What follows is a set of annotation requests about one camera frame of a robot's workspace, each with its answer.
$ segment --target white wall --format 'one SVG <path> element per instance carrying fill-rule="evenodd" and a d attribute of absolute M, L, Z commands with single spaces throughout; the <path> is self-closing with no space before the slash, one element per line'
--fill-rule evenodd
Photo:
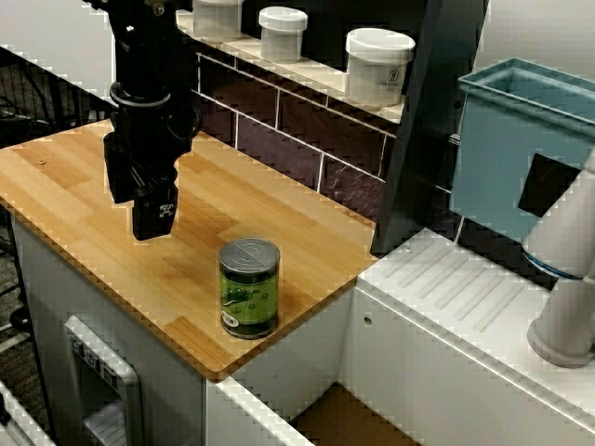
<path fill-rule="evenodd" d="M 82 0 L 0 0 L 0 46 L 73 84 L 109 97 L 112 29 Z"/>
<path fill-rule="evenodd" d="M 491 0 L 476 68 L 513 56 L 595 81 L 593 0 Z"/>

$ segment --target can label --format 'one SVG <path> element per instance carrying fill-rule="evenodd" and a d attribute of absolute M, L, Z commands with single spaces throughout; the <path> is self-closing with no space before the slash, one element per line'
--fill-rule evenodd
<path fill-rule="evenodd" d="M 221 311 L 221 318 L 230 327 L 237 327 L 240 325 L 237 319 L 235 319 L 230 313 L 226 313 L 223 310 Z"/>
<path fill-rule="evenodd" d="M 219 281 L 221 316 L 228 326 L 237 327 L 234 321 L 238 324 L 260 323 L 277 314 L 278 276 L 261 283 L 245 284 L 230 281 L 221 275 Z"/>

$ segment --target white countertop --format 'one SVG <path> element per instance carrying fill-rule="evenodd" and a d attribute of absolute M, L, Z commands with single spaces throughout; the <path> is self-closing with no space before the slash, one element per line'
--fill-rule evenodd
<path fill-rule="evenodd" d="M 527 330 L 545 306 L 547 290 L 430 230 L 378 261 L 357 284 L 595 432 L 595 362 L 565 369 L 541 359 L 528 344 Z"/>

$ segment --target shelf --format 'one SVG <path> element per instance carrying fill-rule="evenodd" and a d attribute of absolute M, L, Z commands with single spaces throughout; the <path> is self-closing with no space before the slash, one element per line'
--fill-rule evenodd
<path fill-rule="evenodd" d="M 290 81 L 327 95 L 329 98 L 339 100 L 392 123 L 399 124 L 401 122 L 404 96 L 399 104 L 392 107 L 379 109 L 358 104 L 345 96 L 345 84 L 347 82 L 347 74 L 345 72 L 305 58 L 302 58 L 300 62 L 292 64 L 269 62 L 260 56 L 260 41 L 249 35 L 244 35 L 236 41 L 226 43 L 212 42 L 203 37 L 196 37 L 192 31 L 192 13 L 179 12 L 178 27 L 192 39 L 218 49 L 230 56 L 256 65 L 263 70 L 278 74 Z"/>

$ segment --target black robotic arm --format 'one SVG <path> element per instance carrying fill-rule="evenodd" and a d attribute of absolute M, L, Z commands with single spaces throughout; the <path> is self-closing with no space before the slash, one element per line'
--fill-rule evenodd
<path fill-rule="evenodd" d="M 138 240 L 166 235 L 178 208 L 174 163 L 191 150 L 202 122 L 192 93 L 198 59 L 176 22 L 176 11 L 192 11 L 192 0 L 83 1 L 108 13 L 115 38 L 110 95 L 119 110 L 104 139 L 113 200 L 134 200 Z"/>

